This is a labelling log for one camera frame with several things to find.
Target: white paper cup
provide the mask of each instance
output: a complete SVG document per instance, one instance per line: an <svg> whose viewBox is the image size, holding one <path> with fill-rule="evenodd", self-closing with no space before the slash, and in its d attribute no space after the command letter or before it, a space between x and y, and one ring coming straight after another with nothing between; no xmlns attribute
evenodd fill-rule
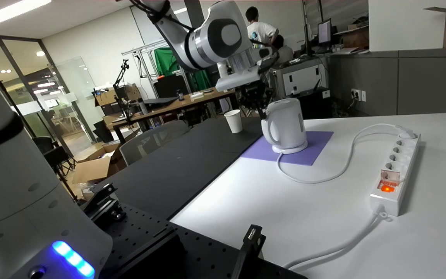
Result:
<svg viewBox="0 0 446 279"><path fill-rule="evenodd" d="M231 110L225 113L226 121L230 126L232 133L237 134L242 132L242 117L240 116L240 110Z"/></svg>

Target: white power strip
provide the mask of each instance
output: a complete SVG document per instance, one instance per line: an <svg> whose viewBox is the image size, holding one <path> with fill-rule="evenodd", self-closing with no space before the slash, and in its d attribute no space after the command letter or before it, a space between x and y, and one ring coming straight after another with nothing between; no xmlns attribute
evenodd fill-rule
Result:
<svg viewBox="0 0 446 279"><path fill-rule="evenodd" d="M379 176L379 182L370 194L371 209L376 210L381 204L384 210L391 216L398 216L402 199L407 188L407 182L414 166L416 151L421 140L421 134L414 139L405 139L400 136L390 150L386 163L382 171L400 173L400 183L397 186L380 186L382 177Z"/></svg>

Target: gray chair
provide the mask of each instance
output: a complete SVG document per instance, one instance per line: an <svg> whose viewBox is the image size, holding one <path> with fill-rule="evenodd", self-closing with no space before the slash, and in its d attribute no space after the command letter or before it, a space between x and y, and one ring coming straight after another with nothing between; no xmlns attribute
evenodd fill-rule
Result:
<svg viewBox="0 0 446 279"><path fill-rule="evenodd" d="M127 141L120 147L120 152L129 166L189 130L182 120L168 122Z"/></svg>

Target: white kettle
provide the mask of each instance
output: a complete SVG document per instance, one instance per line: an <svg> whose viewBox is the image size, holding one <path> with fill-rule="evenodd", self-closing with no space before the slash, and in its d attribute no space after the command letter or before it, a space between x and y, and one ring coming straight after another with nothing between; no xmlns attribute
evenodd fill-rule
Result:
<svg viewBox="0 0 446 279"><path fill-rule="evenodd" d="M300 102L284 99L269 104L261 121L264 137L276 153L291 154L307 147Z"/></svg>

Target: tabletop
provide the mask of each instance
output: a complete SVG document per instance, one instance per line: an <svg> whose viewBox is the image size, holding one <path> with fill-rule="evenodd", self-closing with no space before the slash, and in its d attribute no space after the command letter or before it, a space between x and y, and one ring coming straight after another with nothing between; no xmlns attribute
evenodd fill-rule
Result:
<svg viewBox="0 0 446 279"><path fill-rule="evenodd" d="M262 136L259 118L243 118L242 127L242 132L232 134L225 118L208 119L97 188L113 183L121 202L168 219ZM200 144L201 138L209 144Z"/></svg>
<svg viewBox="0 0 446 279"><path fill-rule="evenodd" d="M308 131L334 134L312 166L283 163L283 169L310 180L338 173L354 135L382 122L421 134L401 215L378 222L355 247L296 272L310 279L446 278L446 114L305 120ZM275 162L241 157L171 221L236 248L242 230L263 226L264 259L278 265L336 246L370 216L368 197L396 138L386 127L367 134L347 171L321 184L291 181Z"/></svg>
<svg viewBox="0 0 446 279"><path fill-rule="evenodd" d="M192 100L190 98L189 95L184 95L184 100L180 101L180 100L175 100L173 101L171 104L169 104L168 106L159 108L159 109L154 109L152 111L150 111L147 114L138 114L135 113L132 117L131 117L131 121L138 121L138 120L142 120L142 119L149 119L155 116L159 116L165 113L169 113L171 111L175 111L178 109L183 109L183 108L187 108L190 106L194 106L196 104L202 104L202 103L207 103L211 100L214 99L218 99L218 98L223 98L225 96L230 96L232 94L235 93L235 90L229 90L228 92L222 92L222 91L218 91L216 90L216 88L211 87L208 88L208 90L212 90L212 92L209 93L204 93L204 97L202 98L198 98L198 99L194 99ZM126 125L126 121L118 121L115 123L112 123L113 120L116 120L117 117L112 118L112 117L107 117L105 116L104 121L106 123L106 126L108 128L112 128L113 126L122 126L122 125Z"/></svg>

